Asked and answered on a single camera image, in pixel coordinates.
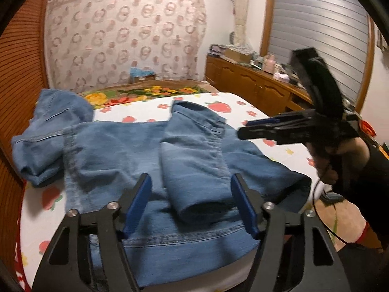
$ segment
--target window blind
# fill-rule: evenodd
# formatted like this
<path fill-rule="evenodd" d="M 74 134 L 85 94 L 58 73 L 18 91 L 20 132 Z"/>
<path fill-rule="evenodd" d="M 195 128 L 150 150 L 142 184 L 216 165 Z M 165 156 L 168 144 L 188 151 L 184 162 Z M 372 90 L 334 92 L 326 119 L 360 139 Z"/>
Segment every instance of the window blind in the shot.
<path fill-rule="evenodd" d="M 343 95 L 356 101 L 368 47 L 368 18 L 357 0 L 275 0 L 268 52 L 288 63 L 292 50 L 315 47 Z"/>

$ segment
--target black sleeve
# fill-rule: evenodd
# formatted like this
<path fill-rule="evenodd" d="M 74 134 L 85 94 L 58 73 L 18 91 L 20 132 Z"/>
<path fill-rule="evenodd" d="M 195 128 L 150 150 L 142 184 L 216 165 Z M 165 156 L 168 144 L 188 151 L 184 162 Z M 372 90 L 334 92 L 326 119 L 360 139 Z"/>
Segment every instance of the black sleeve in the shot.
<path fill-rule="evenodd" d="M 377 148 L 367 145 L 370 159 L 358 180 L 351 181 L 347 191 L 336 184 L 333 190 L 359 208 L 385 245 L 389 243 L 389 160 Z"/>

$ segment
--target floral blanket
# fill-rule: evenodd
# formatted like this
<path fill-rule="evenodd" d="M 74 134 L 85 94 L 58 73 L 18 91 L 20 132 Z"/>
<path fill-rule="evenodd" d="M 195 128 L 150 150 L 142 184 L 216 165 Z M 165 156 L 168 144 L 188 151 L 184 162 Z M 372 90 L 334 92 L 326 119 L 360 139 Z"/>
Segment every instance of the floral blanket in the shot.
<path fill-rule="evenodd" d="M 155 98 L 164 98 L 167 96 L 186 95 L 205 93 L 206 90 L 201 87 L 184 87 L 182 89 L 171 89 L 154 85 L 145 89 L 106 89 L 100 91 L 84 92 L 80 95 L 85 98 L 94 109 L 111 107 L 118 104 L 132 103 L 136 101 L 147 101 Z"/>

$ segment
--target blue gripper pad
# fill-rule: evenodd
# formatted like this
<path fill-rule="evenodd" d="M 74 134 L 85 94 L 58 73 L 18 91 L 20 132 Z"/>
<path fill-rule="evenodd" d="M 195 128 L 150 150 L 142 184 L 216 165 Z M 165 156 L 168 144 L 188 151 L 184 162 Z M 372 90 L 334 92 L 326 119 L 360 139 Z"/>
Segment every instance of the blue gripper pad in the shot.
<path fill-rule="evenodd" d="M 262 124 L 277 124 L 279 123 L 280 120 L 275 119 L 275 118 L 268 118 L 268 119 L 256 119 L 253 121 L 248 121 L 246 123 L 246 127 L 249 126 L 256 126 L 256 125 L 262 125 Z"/>
<path fill-rule="evenodd" d="M 252 207 L 250 200 L 244 190 L 244 187 L 240 183 L 236 174 L 231 177 L 231 193 L 237 204 L 240 217 L 242 218 L 246 232 L 251 235 L 252 238 L 257 239 L 259 229 L 257 227 L 257 214 Z"/>
<path fill-rule="evenodd" d="M 145 210 L 146 204 L 149 201 L 152 189 L 151 177 L 146 174 L 143 182 L 139 187 L 135 197 L 126 214 L 126 224 L 123 229 L 124 238 L 127 239 L 135 232 Z"/>

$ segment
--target wooden dresser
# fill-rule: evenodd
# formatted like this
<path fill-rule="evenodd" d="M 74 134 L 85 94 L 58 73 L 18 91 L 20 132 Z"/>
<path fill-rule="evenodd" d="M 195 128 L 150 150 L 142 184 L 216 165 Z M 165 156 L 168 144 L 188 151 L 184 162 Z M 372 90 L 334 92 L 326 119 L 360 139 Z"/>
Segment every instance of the wooden dresser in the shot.
<path fill-rule="evenodd" d="M 221 92 L 239 95 L 268 116 L 312 108 L 308 93 L 272 75 L 207 57 L 206 80 Z"/>

